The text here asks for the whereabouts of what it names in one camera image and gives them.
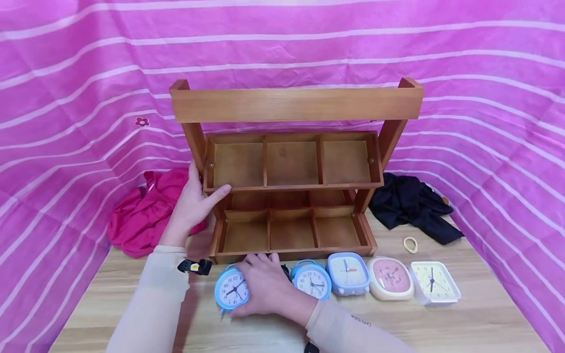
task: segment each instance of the round alarm clock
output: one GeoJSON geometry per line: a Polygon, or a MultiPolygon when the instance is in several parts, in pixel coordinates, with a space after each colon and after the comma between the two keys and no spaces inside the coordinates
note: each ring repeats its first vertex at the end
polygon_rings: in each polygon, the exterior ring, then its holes
{"type": "Polygon", "coordinates": [[[371,293],[379,300],[408,300],[414,296],[414,283],[408,269],[392,258],[376,257],[367,263],[371,293]]]}
{"type": "Polygon", "coordinates": [[[234,310],[249,300],[249,291],[244,275],[237,268],[233,268],[234,265],[231,264],[225,268],[214,289],[216,303],[221,308],[220,315],[224,311],[234,310]]]}
{"type": "Polygon", "coordinates": [[[290,275],[294,286],[304,293],[318,299],[329,298],[332,281],[322,264],[314,260],[299,261],[290,270],[290,275]]]}
{"type": "Polygon", "coordinates": [[[354,252],[338,252],[328,258],[327,270],[336,295],[361,295],[369,291],[367,266],[354,252]]]}
{"type": "Polygon", "coordinates": [[[426,306],[451,305],[461,299],[461,292],[444,264],[415,261],[410,264],[416,301],[426,306]]]}

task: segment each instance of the light blue alarm clock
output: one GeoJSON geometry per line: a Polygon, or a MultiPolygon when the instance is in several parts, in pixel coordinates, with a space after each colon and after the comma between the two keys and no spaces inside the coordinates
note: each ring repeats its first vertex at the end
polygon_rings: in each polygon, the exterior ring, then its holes
{"type": "Polygon", "coordinates": [[[225,268],[224,272],[220,274],[214,289],[216,303],[221,308],[220,315],[224,311],[234,310],[249,300],[249,290],[247,289],[244,274],[237,268],[233,268],[234,265],[231,264],[225,268]]]}
{"type": "Polygon", "coordinates": [[[294,286],[304,293],[318,299],[329,298],[332,280],[322,264],[314,260],[299,261],[290,271],[290,275],[294,286]]]}
{"type": "Polygon", "coordinates": [[[369,292],[369,271],[365,261],[354,252],[338,252],[328,258],[326,266],[336,295],[361,295],[369,292]]]}

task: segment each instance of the upper shelf tier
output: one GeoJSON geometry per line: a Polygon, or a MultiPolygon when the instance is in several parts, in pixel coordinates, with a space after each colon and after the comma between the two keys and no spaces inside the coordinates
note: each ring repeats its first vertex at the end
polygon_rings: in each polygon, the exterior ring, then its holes
{"type": "Polygon", "coordinates": [[[177,80],[169,91],[181,123],[417,119],[424,96],[408,77],[398,88],[346,89],[190,90],[186,80],[177,80]]]}
{"type": "Polygon", "coordinates": [[[374,132],[208,136],[204,191],[373,189],[383,185],[374,132]]]}

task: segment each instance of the clock face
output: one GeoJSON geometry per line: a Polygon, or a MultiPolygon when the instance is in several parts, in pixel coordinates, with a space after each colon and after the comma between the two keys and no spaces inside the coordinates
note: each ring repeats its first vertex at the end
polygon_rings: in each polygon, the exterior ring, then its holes
{"type": "Polygon", "coordinates": [[[305,268],[294,279],[296,288],[314,298],[322,299],[330,291],[325,274],[317,268],[305,268]]]}
{"type": "Polygon", "coordinates": [[[249,291],[241,272],[225,276],[219,284],[218,300],[224,306],[239,306],[247,301],[249,291]]]}
{"type": "Polygon", "coordinates": [[[457,299],[456,290],[452,288],[451,275],[445,267],[437,263],[412,264],[414,277],[422,289],[422,293],[434,300],[457,299]]]}
{"type": "Polygon", "coordinates": [[[331,271],[333,272],[334,282],[340,285],[364,285],[367,283],[367,275],[363,270],[364,266],[358,259],[351,256],[333,258],[331,260],[331,271]]]}
{"type": "Polygon", "coordinates": [[[391,293],[405,293],[410,290],[410,274],[406,268],[393,259],[380,259],[373,263],[377,283],[391,293]]]}

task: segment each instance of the flower pattern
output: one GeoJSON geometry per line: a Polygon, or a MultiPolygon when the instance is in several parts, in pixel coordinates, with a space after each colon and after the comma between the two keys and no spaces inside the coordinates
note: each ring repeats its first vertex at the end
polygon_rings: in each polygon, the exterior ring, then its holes
{"type": "Polygon", "coordinates": [[[146,117],[138,117],[136,119],[136,125],[139,125],[141,127],[148,127],[149,124],[149,119],[147,119],[146,117]]]}

